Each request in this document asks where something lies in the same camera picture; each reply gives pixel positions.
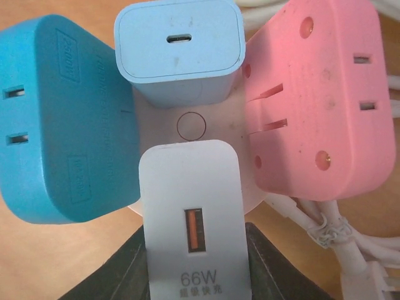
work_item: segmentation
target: blue plug adapter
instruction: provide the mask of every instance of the blue plug adapter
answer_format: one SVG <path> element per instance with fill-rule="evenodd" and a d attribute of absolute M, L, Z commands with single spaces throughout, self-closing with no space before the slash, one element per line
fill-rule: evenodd
<path fill-rule="evenodd" d="M 124 8 L 114 25 L 121 74 L 159 108 L 224 101 L 244 60 L 232 0 L 163 0 Z"/>
<path fill-rule="evenodd" d="M 139 199 L 131 85 L 113 49 L 56 15 L 0 32 L 0 188 L 30 223 L 84 222 Z"/>

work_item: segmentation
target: wooden table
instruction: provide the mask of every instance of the wooden table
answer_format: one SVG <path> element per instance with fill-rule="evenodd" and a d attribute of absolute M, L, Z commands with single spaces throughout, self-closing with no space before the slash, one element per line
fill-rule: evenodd
<path fill-rule="evenodd" d="M 2 0 L 0 29 L 44 14 L 62 14 L 109 45 L 118 12 L 132 0 Z M 400 75 L 400 24 L 382 18 L 387 70 Z M 400 94 L 393 95 L 400 99 Z M 400 149 L 400 119 L 396 123 Z M 386 184 L 341 202 L 341 211 L 363 233 L 400 236 L 400 163 Z M 341 299 L 340 268 L 334 254 L 266 204 L 246 216 L 306 276 Z M 32 225 L 0 201 L 0 299 L 56 299 L 97 269 L 142 219 L 128 208 L 71 225 Z"/>

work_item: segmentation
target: power adapter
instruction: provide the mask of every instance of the power adapter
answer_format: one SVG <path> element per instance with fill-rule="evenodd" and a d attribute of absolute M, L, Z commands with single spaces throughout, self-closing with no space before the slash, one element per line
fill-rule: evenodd
<path fill-rule="evenodd" d="M 114 35 L 119 71 L 159 108 L 224 101 L 246 48 L 231 0 L 132 4 L 116 18 Z"/>
<path fill-rule="evenodd" d="M 131 85 L 65 17 L 0 32 L 0 188 L 30 223 L 84 222 L 139 199 Z"/>
<path fill-rule="evenodd" d="M 328 201 L 388 178 L 393 120 L 368 0 L 290 0 L 249 40 L 242 70 L 261 189 Z"/>
<path fill-rule="evenodd" d="M 234 149 L 216 140 L 156 146 L 139 177 L 151 299 L 250 300 Z"/>

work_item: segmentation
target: screw hole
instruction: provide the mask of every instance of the screw hole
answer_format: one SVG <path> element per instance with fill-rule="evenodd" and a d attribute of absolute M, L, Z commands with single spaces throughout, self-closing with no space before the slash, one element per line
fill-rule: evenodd
<path fill-rule="evenodd" d="M 326 151 L 319 151 L 315 157 L 315 163 L 321 171 L 326 171 L 331 167 L 331 157 Z"/>
<path fill-rule="evenodd" d="M 244 74 L 244 77 L 246 77 L 246 78 L 250 77 L 250 75 L 251 75 L 251 66 L 250 66 L 250 64 L 247 64 L 247 65 L 245 65 L 243 67 L 243 74 Z"/>
<path fill-rule="evenodd" d="M 263 161 L 261 160 L 261 157 L 257 155 L 254 159 L 254 164 L 256 165 L 257 169 L 261 169 L 261 167 L 263 166 Z"/>
<path fill-rule="evenodd" d="M 303 39 L 308 38 L 314 30 L 314 21 L 311 17 L 304 19 L 300 25 L 300 36 Z"/>

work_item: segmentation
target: blue adapter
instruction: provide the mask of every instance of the blue adapter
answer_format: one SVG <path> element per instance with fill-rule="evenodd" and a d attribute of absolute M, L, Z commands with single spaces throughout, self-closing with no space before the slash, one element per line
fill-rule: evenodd
<path fill-rule="evenodd" d="M 0 32 L 0 189 L 30 223 L 84 222 L 139 199 L 132 87 L 113 49 L 61 16 Z"/>
<path fill-rule="evenodd" d="M 224 101 L 244 60 L 232 0 L 162 0 L 124 8 L 114 25 L 121 74 L 159 108 Z"/>

